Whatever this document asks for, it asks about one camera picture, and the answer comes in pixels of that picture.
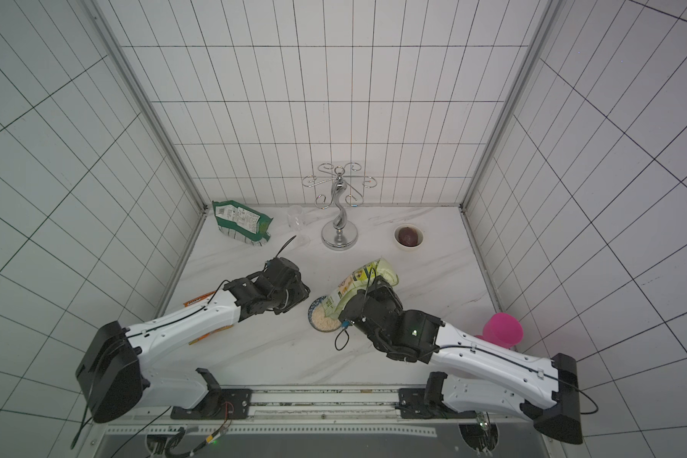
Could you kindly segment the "green oats bag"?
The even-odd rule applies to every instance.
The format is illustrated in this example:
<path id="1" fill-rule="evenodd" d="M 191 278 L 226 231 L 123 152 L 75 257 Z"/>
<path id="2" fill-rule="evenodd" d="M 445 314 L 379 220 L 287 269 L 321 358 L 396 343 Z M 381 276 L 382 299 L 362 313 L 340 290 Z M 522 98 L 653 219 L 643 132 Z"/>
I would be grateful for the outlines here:
<path id="1" fill-rule="evenodd" d="M 367 290 L 377 277 L 392 286 L 399 284 L 399 276 L 384 258 L 371 261 L 354 270 L 319 305 L 322 318 L 337 320 L 347 303 L 360 291 Z"/>

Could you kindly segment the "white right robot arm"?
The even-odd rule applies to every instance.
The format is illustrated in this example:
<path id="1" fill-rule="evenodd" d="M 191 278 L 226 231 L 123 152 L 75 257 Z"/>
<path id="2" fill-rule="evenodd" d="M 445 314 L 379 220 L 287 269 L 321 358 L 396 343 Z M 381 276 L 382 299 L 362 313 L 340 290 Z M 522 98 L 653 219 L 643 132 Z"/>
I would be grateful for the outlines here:
<path id="1" fill-rule="evenodd" d="M 403 307 L 377 277 L 357 291 L 338 316 L 387 358 L 430 364 L 425 404 L 434 414 L 501 413 L 528 421 L 566 444 L 584 441 L 576 359 L 525 355 L 473 337 L 429 313 Z"/>

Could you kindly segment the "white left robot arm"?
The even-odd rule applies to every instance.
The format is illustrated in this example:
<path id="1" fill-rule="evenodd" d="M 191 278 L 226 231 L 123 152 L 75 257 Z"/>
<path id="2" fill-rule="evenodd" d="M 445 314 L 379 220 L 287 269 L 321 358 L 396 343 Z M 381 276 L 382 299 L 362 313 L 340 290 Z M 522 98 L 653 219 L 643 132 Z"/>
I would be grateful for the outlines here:
<path id="1" fill-rule="evenodd" d="M 114 321 L 99 328 L 76 369 L 86 413 L 110 423 L 135 408 L 169 406 L 175 419 L 215 420 L 229 398 L 206 368 L 162 368 L 181 347 L 253 316 L 284 314 L 310 295 L 292 261 L 275 257 L 258 272 L 223 281 L 207 299 L 133 326 Z"/>

